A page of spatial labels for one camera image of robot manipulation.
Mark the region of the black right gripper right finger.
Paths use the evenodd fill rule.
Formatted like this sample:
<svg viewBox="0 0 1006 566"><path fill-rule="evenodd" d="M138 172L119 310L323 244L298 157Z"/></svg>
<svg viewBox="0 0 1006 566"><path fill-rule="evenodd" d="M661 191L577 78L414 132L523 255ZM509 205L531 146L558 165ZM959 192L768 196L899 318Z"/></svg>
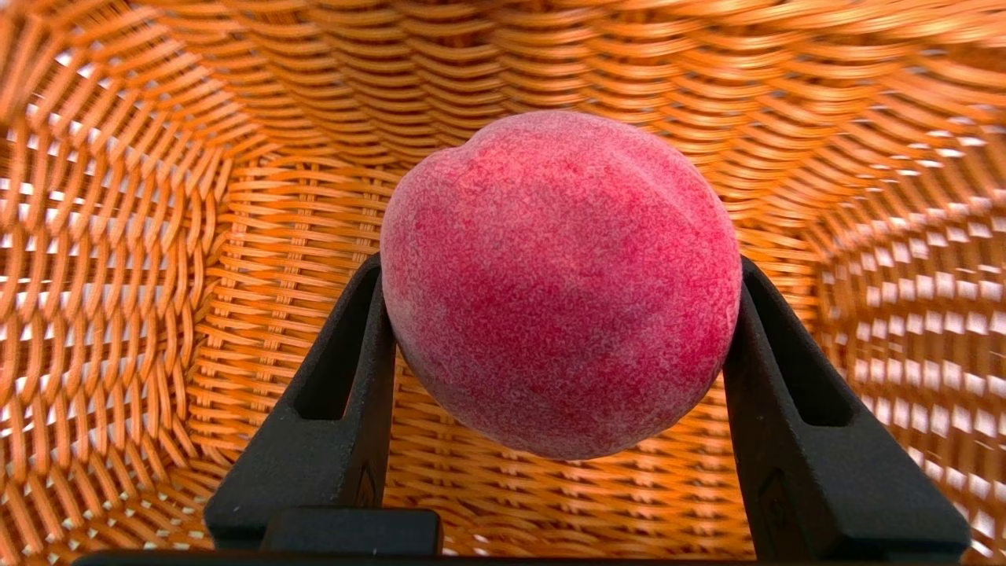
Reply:
<svg viewBox="0 0 1006 566"><path fill-rule="evenodd" d="M971 544L962 513L750 260L723 377L759 561L960 561Z"/></svg>

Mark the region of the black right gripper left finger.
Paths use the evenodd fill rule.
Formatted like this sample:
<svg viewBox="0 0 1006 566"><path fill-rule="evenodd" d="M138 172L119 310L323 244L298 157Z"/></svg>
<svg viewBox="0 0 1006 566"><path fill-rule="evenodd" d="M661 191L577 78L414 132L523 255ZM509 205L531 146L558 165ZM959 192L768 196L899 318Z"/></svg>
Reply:
<svg viewBox="0 0 1006 566"><path fill-rule="evenodd" d="M204 509L219 550L249 550L301 506L378 506L384 492L396 344L371 255Z"/></svg>

